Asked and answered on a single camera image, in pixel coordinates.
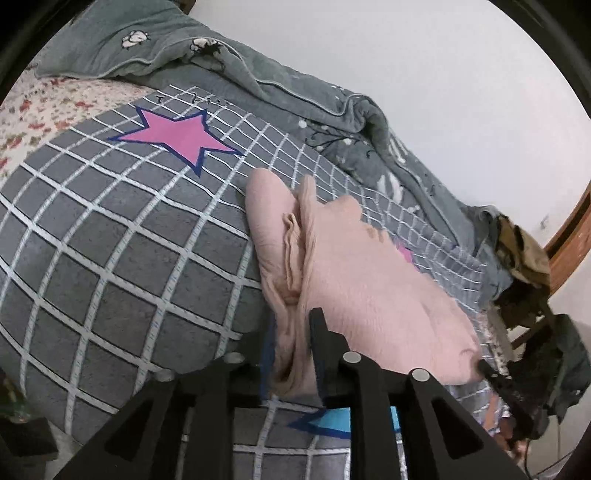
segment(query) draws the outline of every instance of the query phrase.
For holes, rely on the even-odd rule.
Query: pink fabric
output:
[[[246,214],[263,292],[277,317],[277,393],[315,391],[307,323],[314,307],[324,310],[329,329],[383,368],[425,368],[442,384],[479,378],[470,320],[386,232],[361,222],[354,198],[322,205],[308,176],[296,199],[274,173],[257,169]]]

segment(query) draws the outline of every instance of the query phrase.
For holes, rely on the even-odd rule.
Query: embroidered flower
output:
[[[149,39],[150,37],[146,32],[132,30],[129,32],[129,35],[126,35],[121,39],[121,47],[129,50],[131,47],[139,45]]]

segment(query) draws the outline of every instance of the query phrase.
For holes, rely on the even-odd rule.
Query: white grid pattern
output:
[[[154,101],[152,101],[148,97],[144,97],[144,99],[148,103],[153,104],[154,108],[162,108],[164,110],[169,111],[174,116],[183,116],[183,115],[186,115],[190,111],[191,108],[197,107],[197,105],[194,105],[193,103],[187,102],[186,100],[184,100],[182,98],[183,95],[185,95],[185,94],[195,95],[196,99],[199,99],[200,102],[206,101],[208,98],[210,98],[209,95],[203,95],[203,96],[197,95],[196,92],[198,92],[199,90],[196,88],[191,88],[191,89],[187,89],[187,90],[181,90],[181,89],[178,89],[174,86],[171,86],[171,88],[175,90],[174,95],[170,95],[165,92],[158,92],[159,95],[164,95],[167,97],[167,99],[163,103],[155,103]],[[172,102],[173,100],[177,100],[181,103],[185,103],[187,108],[182,113],[178,113],[178,112],[174,111],[173,109],[171,109],[167,106],[167,104],[169,102]],[[239,120],[236,123],[234,123],[233,125],[229,124],[223,118],[220,117],[219,114],[222,111],[230,111],[230,112],[236,114],[239,117]],[[136,365],[138,367],[138,373],[137,373],[137,378],[136,378],[136,382],[135,382],[135,390],[137,391],[139,388],[141,388],[141,385],[145,381],[147,372],[148,371],[156,371],[159,369],[159,367],[157,365],[154,365],[151,362],[151,356],[152,356],[152,353],[154,350],[155,341],[158,336],[158,332],[159,332],[159,329],[160,329],[160,326],[161,326],[161,323],[163,320],[163,316],[166,311],[172,312],[172,313],[176,314],[177,316],[179,316],[185,320],[188,320],[189,322],[194,323],[195,325],[199,325],[201,327],[205,327],[208,330],[217,332],[220,336],[219,336],[219,343],[217,346],[216,356],[222,355],[224,353],[229,339],[238,340],[241,337],[240,334],[238,334],[232,330],[232,322],[233,322],[233,318],[234,318],[234,314],[235,314],[235,310],[236,310],[236,305],[238,303],[238,299],[240,297],[242,287],[248,286],[248,287],[253,287],[253,288],[258,288],[258,289],[261,288],[259,282],[245,278],[246,269],[248,267],[249,261],[252,256],[252,248],[253,247],[252,247],[252,243],[250,242],[249,237],[246,233],[242,232],[240,229],[237,229],[234,226],[232,226],[222,220],[216,219],[211,214],[212,214],[214,208],[216,207],[216,205],[218,205],[218,204],[230,206],[232,208],[235,208],[235,209],[243,212],[242,207],[222,200],[221,196],[229,186],[232,187],[233,189],[235,189],[238,193],[244,194],[244,192],[241,188],[239,188],[237,185],[234,185],[232,183],[232,179],[235,176],[239,176],[239,177],[246,177],[247,176],[243,171],[239,170],[242,166],[254,168],[254,166],[248,161],[248,158],[250,156],[252,156],[253,158],[256,158],[257,161],[260,161],[263,164],[265,164],[269,169],[271,169],[273,172],[275,172],[280,177],[283,177],[284,181],[286,183],[288,183],[291,187],[296,187],[297,185],[299,185],[299,183],[300,183],[299,179],[301,178],[302,174],[306,174],[306,173],[314,174],[314,173],[319,173],[320,171],[326,173],[328,175],[328,178],[330,179],[328,183],[326,183],[324,180],[322,180],[318,175],[316,176],[317,188],[319,190],[319,195],[322,194],[322,192],[324,192],[329,195],[329,199],[334,199],[342,193],[349,193],[349,194],[354,195],[363,204],[363,211],[364,211],[364,214],[365,214],[368,222],[373,221],[377,225],[380,225],[383,228],[385,228],[391,235],[402,238],[405,241],[405,243],[408,246],[410,246],[411,249],[418,250],[420,252],[424,251],[425,252],[424,254],[421,254],[421,253],[414,254],[415,261],[418,264],[417,266],[422,271],[429,272],[435,278],[435,280],[438,281],[438,283],[440,283],[441,286],[443,288],[445,288],[447,291],[449,291],[450,288],[456,288],[458,292],[463,291],[466,295],[466,298],[465,299],[458,299],[458,301],[467,311],[472,312],[472,313],[475,312],[473,305],[469,304],[470,303],[469,296],[478,293],[479,277],[481,275],[480,265],[478,264],[478,262],[469,258],[467,255],[465,255],[461,251],[457,251],[457,250],[450,251],[449,243],[446,243],[445,239],[438,236],[438,234],[432,232],[432,229],[430,229],[429,226],[427,226],[418,217],[410,214],[406,210],[401,209],[400,214],[395,215],[392,211],[393,210],[393,203],[390,200],[386,199],[379,192],[369,190],[369,189],[363,189],[363,188],[359,187],[359,185],[356,184],[356,182],[354,182],[347,175],[343,174],[340,170],[338,170],[334,164],[327,165],[327,168],[328,168],[328,170],[327,170],[321,164],[321,160],[323,160],[323,157],[321,157],[315,151],[310,150],[305,145],[294,143],[294,141],[292,141],[292,139],[288,135],[285,135],[282,132],[279,132],[279,130],[275,129],[271,125],[266,124],[263,128],[256,127],[255,126],[256,122],[249,118],[249,114],[240,111],[239,109],[235,108],[233,105],[228,104],[228,103],[225,104],[223,107],[221,107],[216,112],[212,112],[209,114],[208,122],[215,119],[218,122],[220,122],[224,127],[224,129],[222,130],[215,125],[211,125],[210,126],[211,129],[216,129],[222,135],[222,138],[224,138],[225,140],[232,141],[232,142],[236,143],[230,135],[231,135],[231,133],[237,131],[237,132],[240,132],[243,136],[247,137],[247,139],[249,139],[251,142],[250,146],[248,148],[246,148],[245,156],[241,157],[240,160],[233,167],[230,166],[227,162],[225,162],[218,155],[209,154],[207,156],[208,158],[218,161],[221,164],[225,165],[230,170],[230,173],[225,178],[221,178],[220,176],[216,175],[212,170],[208,169],[207,165],[205,165],[203,167],[204,171],[206,171],[208,174],[210,174],[211,176],[217,178],[219,181],[222,182],[222,185],[218,188],[217,192],[213,193],[208,188],[206,188],[204,185],[201,185],[198,181],[195,181],[195,180],[191,179],[190,177],[186,176],[186,173],[188,172],[188,167],[184,168],[181,171],[176,171],[176,170],[172,170],[166,166],[163,166],[163,165],[155,162],[153,160],[153,158],[157,154],[162,152],[162,150],[163,150],[162,147],[158,147],[156,149],[156,151],[154,151],[150,155],[142,156],[142,155],[134,154],[133,152],[125,149],[124,142],[120,142],[116,145],[113,145],[111,143],[101,140],[100,138],[97,138],[97,135],[104,133],[110,129],[121,132],[121,130],[118,128],[118,126],[120,126],[126,122],[133,122],[133,123],[137,124],[138,126],[141,126],[141,123],[139,123],[137,121],[137,118],[138,118],[137,116],[129,117],[117,110],[115,110],[115,112],[122,118],[122,121],[118,122],[114,125],[109,125],[109,124],[101,121],[100,119],[95,118],[94,121],[101,124],[101,126],[103,128],[97,132],[94,132],[92,135],[85,134],[84,132],[82,132],[81,130],[79,130],[77,128],[71,128],[70,130],[72,130],[73,132],[82,136],[82,138],[78,142],[70,145],[67,148],[62,148],[62,147],[59,147],[58,145],[50,144],[50,147],[53,148],[54,150],[56,150],[57,153],[54,157],[52,157],[52,159],[46,165],[39,168],[38,170],[32,168],[28,164],[23,165],[23,167],[32,176],[30,179],[28,179],[26,184],[20,189],[20,191],[18,192],[15,199],[12,202],[9,202],[6,198],[4,198],[2,195],[0,195],[0,203],[2,203],[7,209],[6,215],[4,216],[4,218],[0,222],[0,231],[4,227],[4,225],[6,224],[8,216],[10,214],[13,214],[14,216],[16,216],[27,227],[26,233],[21,239],[21,242],[20,242],[18,249],[17,249],[17,253],[15,254],[11,264],[8,265],[8,264],[6,264],[6,262],[4,262],[2,259],[0,259],[0,267],[7,273],[7,278],[4,282],[4,285],[2,286],[2,290],[0,291],[0,305],[2,304],[2,302],[6,296],[8,285],[11,280],[18,287],[20,287],[22,290],[24,290],[25,293],[29,297],[31,297],[34,300],[34,308],[31,311],[29,322],[27,324],[27,331],[25,334],[25,341],[24,341],[23,347],[20,347],[18,342],[15,341],[14,338],[12,338],[12,336],[2,326],[2,324],[0,324],[0,334],[3,337],[5,337],[7,339],[7,341],[11,344],[11,346],[18,352],[18,354],[21,355],[22,360],[21,360],[20,383],[21,383],[21,387],[23,390],[25,390],[26,365],[28,363],[33,364],[44,375],[46,375],[51,380],[53,380],[56,384],[61,386],[61,388],[64,388],[65,390],[67,390],[67,392],[68,392],[68,400],[67,400],[67,408],[66,408],[66,432],[67,433],[71,433],[71,431],[72,431],[73,407],[74,407],[74,402],[75,402],[76,398],[81,398],[82,400],[86,401],[87,403],[89,403],[89,404],[91,404],[91,405],[93,405],[93,406],[95,406],[107,413],[114,413],[116,411],[116,409],[114,407],[112,407],[111,405],[101,401],[98,398],[94,398],[93,396],[89,395],[88,393],[86,393],[78,388],[78,382],[79,382],[80,373],[82,370],[82,363],[83,363],[84,356],[85,356],[84,352],[85,352],[86,345],[89,340],[91,340],[93,343],[96,343],[97,345],[99,345],[101,348],[108,351],[109,353],[112,353],[113,355],[120,357],[120,358],[126,360],[127,362],[129,362],[130,364]],[[249,127],[250,129],[254,129],[257,132],[256,136],[254,138],[250,137],[245,131],[243,131],[241,129],[241,125],[243,125],[243,124],[245,126]],[[274,131],[274,133],[276,133],[276,134],[279,134],[280,140],[277,143],[271,139],[272,131]],[[274,145],[275,150],[269,151],[268,149],[266,149],[264,147],[264,145],[260,144],[259,140],[262,138],[264,138],[266,141],[268,141],[269,143]],[[91,141],[91,142],[101,144],[104,147],[106,147],[106,149],[104,151],[102,151],[101,153],[99,153],[98,155],[91,158],[90,160],[87,160],[84,157],[82,157],[81,155],[77,155],[76,153],[71,151],[74,147],[79,146],[80,144],[84,143],[85,141]],[[297,155],[295,155],[295,157],[292,157],[291,155],[289,155],[288,152],[284,151],[283,150],[284,144],[290,144],[292,147],[294,147],[297,150]],[[266,159],[261,158],[260,156],[258,156],[257,154],[255,154],[254,152],[251,151],[255,145],[259,146],[260,148],[262,148],[264,151],[266,151],[268,153],[268,155],[265,155]],[[237,146],[238,146],[238,148],[241,148],[243,151],[245,150],[245,147],[243,145],[237,144]],[[136,159],[136,162],[132,166],[130,166],[128,169],[126,169],[124,172],[122,172],[121,174],[116,174],[116,173],[108,170],[107,168],[101,167],[100,165],[96,164],[96,161],[98,159],[100,159],[105,154],[107,154],[108,152],[113,151],[113,150],[120,151],[126,155],[134,157]],[[292,160],[294,164],[291,165],[291,164],[287,163],[282,158],[282,156],[279,155],[280,152],[282,152],[284,155],[289,157],[289,159]],[[82,165],[73,174],[71,174],[68,179],[66,179],[62,183],[59,183],[59,182],[52,180],[47,175],[45,175],[44,170],[48,166],[50,166],[53,162],[55,162],[55,160],[58,159],[63,154],[68,154],[68,155],[72,156],[73,158],[79,160],[80,162],[82,162]],[[293,169],[293,174],[288,176],[283,171],[279,170],[276,163],[275,163],[276,161],[280,161],[283,164],[288,165],[291,169]],[[130,172],[132,172],[133,170],[135,170],[142,163],[147,163],[147,164],[156,166],[166,172],[171,173],[173,175],[172,180],[170,180],[162,189],[154,190],[154,189],[142,184],[141,182],[138,182],[138,181],[128,178],[127,175]],[[102,174],[113,178],[113,180],[114,180],[109,185],[109,187],[107,187],[107,189],[104,192],[102,192],[99,195],[99,197],[92,202],[89,202],[88,200],[82,198],[80,195],[76,194],[74,191],[67,188],[68,184],[86,168],[93,168],[96,171],[101,172]],[[344,179],[343,183],[341,181],[339,181],[339,179],[336,177],[336,175],[335,175],[336,173],[339,173],[343,177],[343,179]],[[165,197],[165,194],[181,178],[190,182],[196,188],[206,192],[207,195],[210,197],[210,202],[209,202],[207,208],[204,209],[204,211],[201,212],[201,211],[194,209],[190,206],[187,206],[183,203],[176,202],[168,197]],[[16,205],[18,199],[22,196],[22,194],[26,191],[26,189],[30,186],[30,184],[35,179],[40,179],[40,180],[46,182],[47,184],[49,184],[51,187],[54,188],[54,192],[52,192],[51,196],[43,203],[42,207],[39,209],[39,211],[34,216],[34,218],[32,220],[29,220],[14,205]],[[110,210],[98,205],[100,203],[100,201],[115,187],[115,185],[120,182],[128,183],[130,185],[133,185],[136,188],[139,188],[139,189],[153,195],[152,201],[150,201],[143,208],[143,210],[139,213],[139,215],[134,220],[129,220],[129,219],[127,219],[115,212],[111,212]],[[85,207],[84,214],[82,214],[82,216],[80,216],[80,218],[78,218],[76,223],[70,228],[70,230],[68,231],[68,233],[66,234],[66,236],[64,237],[63,240],[59,240],[58,238],[54,237],[52,234],[50,234],[49,232],[45,231],[43,228],[41,228],[37,225],[37,221],[39,220],[39,218],[41,218],[41,215],[43,214],[43,212],[48,208],[48,206],[51,204],[53,199],[59,193],[65,194],[69,198],[75,200],[76,202],[81,204],[83,207]],[[380,201],[383,201],[383,200],[388,201],[387,207],[386,208],[378,207],[378,205],[380,205]],[[146,216],[150,213],[150,211],[152,211],[152,209],[154,208],[154,206],[156,206],[156,204],[158,202],[162,202],[162,203],[168,204],[170,206],[174,206],[175,208],[185,210],[185,211],[190,212],[190,213],[199,217],[197,225],[194,227],[193,232],[191,233],[191,235],[189,236],[189,239],[187,240],[186,244],[183,247],[180,247],[180,246],[170,242],[169,240],[153,233],[152,231],[146,229],[145,227],[143,227],[141,225],[141,222],[146,218]],[[101,214],[107,216],[108,218],[120,223],[121,225],[126,226],[126,228],[127,228],[124,237],[120,240],[119,245],[113,250],[111,258],[109,259],[107,266],[105,268],[94,263],[90,259],[86,258],[84,255],[78,253],[76,250],[74,250],[73,248],[68,246],[69,239],[72,238],[73,234],[76,232],[78,227],[83,223],[83,221],[90,215],[90,213],[92,211],[96,211],[98,213],[101,213]],[[248,240],[246,247],[242,253],[242,257],[240,259],[238,271],[236,274],[231,274],[229,272],[226,272],[225,270],[219,268],[217,265],[214,265],[213,263],[211,263],[207,259],[201,257],[198,253],[194,253],[192,251],[192,248],[194,247],[194,245],[197,241],[197,238],[203,228],[203,225],[207,221],[214,223],[217,226],[220,226],[221,228],[227,230],[228,232],[231,232],[232,234],[234,234],[240,238]],[[392,224],[392,222],[396,225],[395,229],[390,228],[390,225]],[[402,228],[407,228],[408,231],[411,232],[415,236],[415,238],[411,240],[410,237],[407,238],[406,236],[404,236],[404,234],[402,232]],[[56,248],[54,257],[52,258],[51,263],[50,263],[50,268],[47,270],[46,274],[44,275],[43,280],[41,282],[41,287],[37,293],[32,291],[32,289],[30,289],[27,286],[27,284],[22,279],[20,279],[19,276],[14,271],[14,268],[16,267],[16,265],[18,263],[18,259],[20,257],[21,251],[22,251],[28,237],[33,232],[35,232],[37,235],[39,235],[41,238],[43,238],[43,240],[45,240],[50,245],[52,245]],[[130,283],[129,281],[124,280],[121,277],[118,277],[116,274],[113,273],[113,270],[116,266],[118,259],[120,258],[127,243],[129,242],[129,240],[131,239],[131,237],[135,233],[141,233],[142,235],[146,236],[150,240],[166,247],[170,251],[173,251],[173,252],[176,252],[179,254],[177,264],[176,264],[175,268],[173,269],[173,273],[170,275],[170,278],[167,281],[166,288],[164,289],[164,294],[161,297],[155,296],[155,295],[151,294],[150,292],[147,292],[146,290],[137,287],[136,285]],[[422,249],[419,248],[419,245],[418,245],[420,242],[422,242],[425,245]],[[67,254],[68,256],[70,256],[71,258],[76,260],[78,263],[82,264],[82,266],[84,266],[85,268],[87,268],[91,272],[94,272],[95,274],[97,274],[100,277],[100,281],[96,286],[95,294],[93,296],[91,306],[88,310],[84,325],[79,325],[77,322],[75,322],[74,320],[72,320],[71,318],[69,318],[68,316],[63,314],[61,311],[59,311],[57,308],[55,308],[53,305],[51,305],[49,302],[47,302],[43,298],[45,289],[47,288],[49,279],[51,278],[51,274],[52,274],[52,272],[57,264],[57,260],[61,254]],[[444,265],[443,261],[448,258],[453,258],[463,268],[463,271],[465,273],[464,274],[458,273],[456,271],[453,271],[450,267]],[[202,318],[198,315],[195,315],[194,313],[192,313],[186,309],[183,309],[183,308],[179,307],[178,305],[172,304],[170,302],[171,296],[172,296],[174,289],[175,289],[175,287],[178,283],[178,280],[180,278],[180,273],[182,272],[184,265],[186,264],[186,262],[188,260],[192,260],[192,261],[206,267],[207,269],[214,271],[219,276],[221,276],[233,283],[232,292],[230,295],[230,302],[226,308],[226,314],[225,314],[222,325],[212,322],[208,319]],[[144,299],[144,300],[148,301],[149,303],[155,305],[157,308],[156,313],[154,314],[154,317],[152,318],[149,334],[146,336],[144,348],[142,350],[142,354],[140,357],[136,357],[135,355],[132,355],[131,353],[126,352],[125,350],[113,345],[112,343],[108,342],[107,340],[101,338],[100,336],[98,336],[92,332],[92,325],[93,325],[94,319],[96,317],[96,311],[97,311],[97,308],[99,305],[100,298],[102,297],[102,292],[103,292],[104,286],[106,285],[107,282],[114,283],[115,285],[122,288],[123,290],[128,291],[128,292],[132,293],[133,295],[135,295],[141,299]],[[58,320],[63,322],[69,328],[71,328],[72,330],[74,330],[75,332],[80,334],[79,348],[77,350],[76,360],[73,364],[72,374],[70,376],[70,382],[66,382],[65,380],[61,379],[57,374],[52,372],[51,369],[47,368],[40,361],[38,361],[33,356],[31,356],[28,351],[30,348],[31,339],[33,337],[33,331],[34,331],[35,319],[37,316],[37,312],[38,312],[39,308],[41,308],[41,307],[43,309],[46,309],[50,314],[52,314],[54,317],[58,318]],[[483,346],[488,347],[488,345],[486,344],[486,341],[489,339],[488,338],[485,338],[484,340],[482,339],[482,336],[485,334],[485,332],[487,330],[484,329],[484,332],[483,332],[482,328],[480,328],[480,326],[478,324],[475,324],[475,328],[477,329],[477,331],[480,334],[479,336],[481,337],[481,341],[483,342]],[[461,400],[468,400],[468,399],[474,397],[475,395],[486,394],[487,391],[488,391],[487,388],[480,388],[477,391],[474,391],[473,393],[462,395],[460,397],[460,399]],[[287,408],[287,409],[296,410],[296,411],[310,411],[310,409],[307,407],[297,407],[297,406],[294,407],[289,404],[284,404],[284,403],[278,401],[277,399],[272,400],[269,403],[269,405],[267,405],[267,406],[269,407],[268,420],[269,420],[270,424],[272,424],[272,421],[274,418],[273,412],[275,412],[278,408]],[[486,408],[486,405],[475,409],[474,412],[477,414],[481,413],[485,408]],[[259,438],[260,445],[258,444],[257,445],[258,450],[253,452],[255,455],[257,455],[256,458],[258,458],[262,461],[262,456],[265,453],[270,453],[270,454],[274,454],[274,455],[282,455],[282,453],[278,453],[277,449],[270,449],[269,447],[265,447],[265,441],[266,441],[266,436],[264,435],[264,432],[261,431],[261,437]],[[295,450],[294,451],[290,450],[289,453],[283,453],[283,454],[285,454],[285,455],[307,455],[307,456],[309,456],[309,461],[311,461],[310,458],[313,455],[323,455],[323,454],[328,455],[330,453],[337,453],[334,449],[329,449],[330,453],[326,453],[326,452],[323,453],[322,449],[316,449],[315,446],[316,446],[316,444],[313,442],[313,445],[310,445],[310,447],[308,449],[303,449],[301,451],[298,450],[297,452]],[[248,446],[236,446],[236,448],[237,448],[236,451],[244,451],[244,452],[246,452],[248,449],[252,449],[252,447],[248,447]],[[345,477],[348,477],[348,469],[349,469],[349,464],[347,463],[347,466],[345,469],[346,470]],[[257,467],[256,461],[255,461],[254,474],[255,474],[255,480],[259,480],[260,479],[260,463],[259,463],[259,467]]]

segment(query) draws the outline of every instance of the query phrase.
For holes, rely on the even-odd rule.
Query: clothing pile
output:
[[[471,213],[476,229],[485,232],[482,242],[513,277],[495,301],[498,314],[508,329],[518,325],[530,329],[522,358],[509,361],[507,368],[525,401],[544,413],[535,421],[537,438],[548,426],[547,416],[556,415],[561,423],[591,384],[589,353],[571,318],[554,314],[548,305],[550,262],[545,250],[492,207]]]
[[[425,368],[446,385],[478,379],[480,348],[466,314],[387,232],[361,221],[353,197],[323,205],[306,176],[296,198],[274,173],[257,169],[249,177],[246,215],[263,293],[277,317],[280,394],[316,387],[307,323],[315,307],[330,330],[385,369]]]

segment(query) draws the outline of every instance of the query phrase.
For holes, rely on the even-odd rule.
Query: white wall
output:
[[[497,205],[542,244],[591,179],[591,121],[578,98],[486,0],[198,0],[191,15],[369,94],[457,197]]]

